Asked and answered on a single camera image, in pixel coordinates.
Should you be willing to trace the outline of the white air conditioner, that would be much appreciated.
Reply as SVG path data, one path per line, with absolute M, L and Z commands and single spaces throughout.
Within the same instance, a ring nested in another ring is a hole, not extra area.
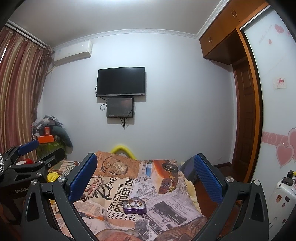
M 54 65 L 60 66 L 91 57 L 92 42 L 84 41 L 55 51 Z

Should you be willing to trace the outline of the newspaper print bed quilt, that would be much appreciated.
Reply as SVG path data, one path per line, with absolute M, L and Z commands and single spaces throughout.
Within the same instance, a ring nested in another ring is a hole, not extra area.
M 97 152 L 97 168 L 74 206 L 99 240 L 192 240 L 206 224 L 194 186 L 174 160 L 134 160 Z M 143 215 L 125 214 L 133 197 Z

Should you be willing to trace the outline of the orange box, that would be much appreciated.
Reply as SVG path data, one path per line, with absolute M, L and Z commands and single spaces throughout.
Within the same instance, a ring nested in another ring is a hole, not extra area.
M 39 136 L 38 141 L 40 144 L 46 144 L 46 143 L 52 143 L 55 140 L 53 135 L 47 135 L 47 136 Z

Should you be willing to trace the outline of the yellow cloth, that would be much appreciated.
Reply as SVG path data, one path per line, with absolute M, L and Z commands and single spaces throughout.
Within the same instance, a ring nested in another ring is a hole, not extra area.
M 47 175 L 47 182 L 55 182 L 60 177 L 58 172 L 49 172 Z

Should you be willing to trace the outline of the pile of clothes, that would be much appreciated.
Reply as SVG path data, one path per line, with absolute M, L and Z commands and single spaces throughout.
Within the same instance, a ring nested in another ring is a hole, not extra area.
M 37 118 L 31 124 L 32 136 L 38 139 L 39 136 L 53 135 L 54 142 L 40 144 L 37 150 L 38 155 L 48 153 L 56 148 L 63 148 L 66 154 L 71 154 L 73 151 L 73 144 L 69 135 L 66 132 L 64 125 L 54 116 L 45 115 Z

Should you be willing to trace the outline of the yellow pillow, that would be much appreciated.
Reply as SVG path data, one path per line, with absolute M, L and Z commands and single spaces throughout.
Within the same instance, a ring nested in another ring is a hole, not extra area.
M 124 146 L 124 145 L 116 145 L 111 151 L 110 151 L 112 154 L 116 154 L 118 152 L 124 152 L 129 158 L 132 158 L 132 159 L 136 159 L 135 155 L 132 153 L 132 151 Z

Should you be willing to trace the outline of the large black wall television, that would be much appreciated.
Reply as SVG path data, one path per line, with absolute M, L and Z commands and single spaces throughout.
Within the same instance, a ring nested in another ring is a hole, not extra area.
M 99 69 L 96 96 L 145 95 L 145 67 L 119 67 Z

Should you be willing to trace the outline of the striped red curtain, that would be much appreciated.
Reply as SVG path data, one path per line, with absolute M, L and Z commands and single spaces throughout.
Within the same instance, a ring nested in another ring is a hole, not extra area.
M 1 30 L 1 152 L 32 140 L 53 48 L 41 48 L 15 31 Z

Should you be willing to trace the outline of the purple heart-shaped tin box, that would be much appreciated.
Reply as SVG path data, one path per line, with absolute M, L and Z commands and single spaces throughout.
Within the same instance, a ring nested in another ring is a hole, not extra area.
M 143 215 L 147 212 L 147 205 L 140 198 L 133 197 L 123 202 L 123 211 L 125 214 Z

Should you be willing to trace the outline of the small black wall monitor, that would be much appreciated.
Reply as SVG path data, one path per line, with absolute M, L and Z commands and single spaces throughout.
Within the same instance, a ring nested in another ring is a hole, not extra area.
M 133 118 L 134 99 L 132 96 L 107 97 L 107 118 Z

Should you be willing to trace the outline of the wooden overhead cabinet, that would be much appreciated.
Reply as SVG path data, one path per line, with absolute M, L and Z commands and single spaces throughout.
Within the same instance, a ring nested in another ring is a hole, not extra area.
M 230 1 L 200 38 L 203 57 L 226 65 L 246 55 L 237 27 L 266 1 Z

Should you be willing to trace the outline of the pink heart wall decal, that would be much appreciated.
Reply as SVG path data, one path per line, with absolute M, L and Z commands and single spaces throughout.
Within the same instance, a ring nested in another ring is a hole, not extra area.
M 275 146 L 275 155 L 280 168 L 291 161 L 295 163 L 295 128 L 291 128 L 286 136 L 263 132 L 262 142 Z

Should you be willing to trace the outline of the brown wooden door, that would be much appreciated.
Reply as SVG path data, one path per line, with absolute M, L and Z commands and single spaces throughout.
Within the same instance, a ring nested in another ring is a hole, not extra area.
M 254 64 L 243 57 L 232 65 L 237 97 L 237 133 L 232 168 L 238 182 L 252 180 L 260 149 L 262 94 Z

